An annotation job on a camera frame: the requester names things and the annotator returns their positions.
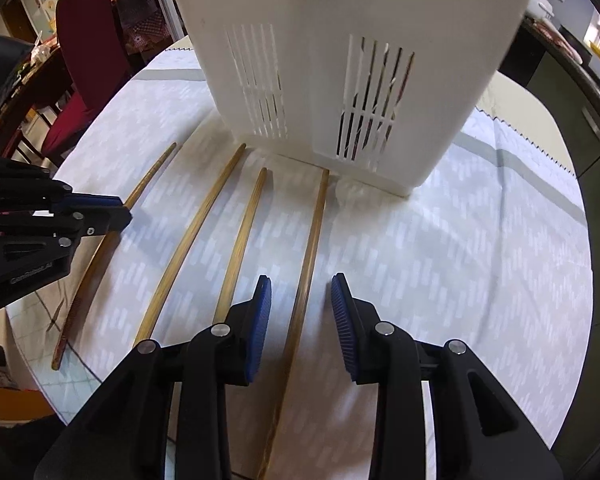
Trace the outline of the wooden chopstick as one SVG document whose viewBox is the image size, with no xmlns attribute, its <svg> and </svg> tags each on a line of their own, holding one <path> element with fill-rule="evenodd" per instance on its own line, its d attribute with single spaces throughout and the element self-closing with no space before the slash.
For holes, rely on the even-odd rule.
<svg viewBox="0 0 600 480">
<path fill-rule="evenodd" d="M 131 210 L 134 207 L 145 191 L 145 188 L 148 187 L 150 181 L 158 174 L 160 168 L 169 159 L 177 146 L 178 144 L 176 142 L 171 143 L 140 179 L 140 182 L 135 185 L 135 188 L 133 188 L 133 191 L 124 203 L 126 208 Z M 82 315 L 87 314 L 88 309 L 91 307 L 99 284 L 104 277 L 112 255 L 117 249 L 120 240 L 121 234 L 119 232 L 109 232 L 102 238 L 102 241 L 95 250 L 93 257 L 81 278 L 78 289 L 73 296 L 72 303 L 67 312 L 65 324 L 60 331 L 52 362 L 50 362 L 52 370 L 60 369 L 62 358 L 68 347 L 69 339 L 78 325 L 79 318 Z"/>
<path fill-rule="evenodd" d="M 302 267 L 299 275 L 296 296 L 294 296 L 294 307 L 292 308 L 290 321 L 282 355 L 282 378 L 275 393 L 275 403 L 272 413 L 270 426 L 268 427 L 268 435 L 266 436 L 265 446 L 260 460 L 260 465 L 257 472 L 257 479 L 261 480 L 268 473 L 270 466 L 273 446 L 277 434 L 277 429 L 282 416 L 282 411 L 285 402 L 286 391 L 294 364 L 299 342 L 303 330 L 304 317 L 306 316 L 306 306 L 310 296 L 312 278 L 317 255 L 318 242 L 320 241 L 322 222 L 324 218 L 324 209 L 326 204 L 326 196 L 328 190 L 329 171 L 322 170 L 321 182 L 318 187 L 312 222 L 309 229 L 308 240 L 306 241 L 306 251 L 304 252 Z"/>
<path fill-rule="evenodd" d="M 216 303 L 216 308 L 213 315 L 213 324 L 222 323 L 228 313 L 228 310 L 230 310 L 230 306 L 232 305 L 240 268 L 242 267 L 242 262 L 244 261 L 249 235 L 267 177 L 268 170 L 266 168 L 262 168 L 258 173 L 256 183 L 253 185 L 250 199 L 248 200 L 248 204 L 245 208 L 244 214 L 242 215 L 242 223 L 240 224 L 233 250 L 230 254 L 230 260 L 228 260 L 226 273 L 220 290 L 220 296 L 218 302 Z"/>
<path fill-rule="evenodd" d="M 178 274 L 180 273 L 181 267 L 184 264 L 190 248 L 192 248 L 194 241 L 204 225 L 208 214 L 210 214 L 215 201 L 218 199 L 222 189 L 224 188 L 224 185 L 226 185 L 226 182 L 242 158 L 242 155 L 245 153 L 245 150 L 245 143 L 240 144 L 238 148 L 236 148 L 236 151 L 234 151 L 234 154 L 225 164 L 206 196 L 204 196 L 204 199 L 194 215 L 193 220 L 189 222 L 184 235 L 178 243 L 178 246 L 176 246 L 172 257 L 166 266 L 166 270 L 164 270 L 157 288 L 152 295 L 151 300 L 149 301 L 147 310 L 136 333 L 134 344 L 139 344 L 142 340 L 149 339 L 151 337 L 151 334 L 158 322 L 162 308 L 168 299 L 170 291 L 175 283 L 176 278 L 178 277 Z"/>
</svg>

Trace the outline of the green kitchen cabinets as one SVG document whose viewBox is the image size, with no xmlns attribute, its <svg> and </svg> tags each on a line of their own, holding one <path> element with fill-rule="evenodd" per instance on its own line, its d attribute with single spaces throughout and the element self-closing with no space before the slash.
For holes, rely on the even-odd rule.
<svg viewBox="0 0 600 480">
<path fill-rule="evenodd" d="M 600 112 L 554 55 L 545 53 L 527 89 L 557 122 L 583 195 L 590 228 L 600 235 Z"/>
</svg>

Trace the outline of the white patterned table cloth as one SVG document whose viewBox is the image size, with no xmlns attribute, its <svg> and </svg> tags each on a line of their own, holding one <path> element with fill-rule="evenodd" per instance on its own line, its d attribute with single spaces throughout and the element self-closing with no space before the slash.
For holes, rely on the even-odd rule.
<svg viewBox="0 0 600 480">
<path fill-rule="evenodd" d="M 97 247 L 82 240 L 71 273 L 11 304 L 17 348 L 58 415 L 70 419 L 128 354 L 190 220 L 236 151 L 195 53 L 159 54 L 109 102 L 59 170 L 77 191 L 127 196 L 178 146 L 133 207 L 87 317 L 59 370 L 52 359 L 71 298 Z M 230 463 L 257 475 L 322 172 L 250 148 L 204 222 L 154 337 L 168 346 L 210 325 L 242 215 L 262 168 L 268 180 L 234 298 L 260 275 L 272 310 L 256 381 L 227 391 Z M 562 428 L 593 315 L 590 244 L 576 177 L 517 130 L 477 107 L 432 173 L 400 198 L 331 174 L 312 285 L 268 476 L 364 479 L 376 390 L 344 369 L 332 277 L 415 339 L 464 340 L 546 442 Z"/>
</svg>

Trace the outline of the red chair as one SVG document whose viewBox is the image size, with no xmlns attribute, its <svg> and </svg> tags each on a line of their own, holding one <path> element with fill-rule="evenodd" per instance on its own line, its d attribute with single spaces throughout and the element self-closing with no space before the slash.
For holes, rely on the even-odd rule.
<svg viewBox="0 0 600 480">
<path fill-rule="evenodd" d="M 73 83 L 73 94 L 52 123 L 42 155 L 62 164 L 86 129 L 130 80 L 118 12 L 112 0 L 59 0 L 57 39 Z"/>
</svg>

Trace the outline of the white plastic utensil holder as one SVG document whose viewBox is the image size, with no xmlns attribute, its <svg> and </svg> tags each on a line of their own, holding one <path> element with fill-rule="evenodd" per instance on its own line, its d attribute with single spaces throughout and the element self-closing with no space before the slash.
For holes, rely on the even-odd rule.
<svg viewBox="0 0 600 480">
<path fill-rule="evenodd" d="M 422 185 L 528 0 L 176 0 L 227 127 L 392 194 Z"/>
</svg>

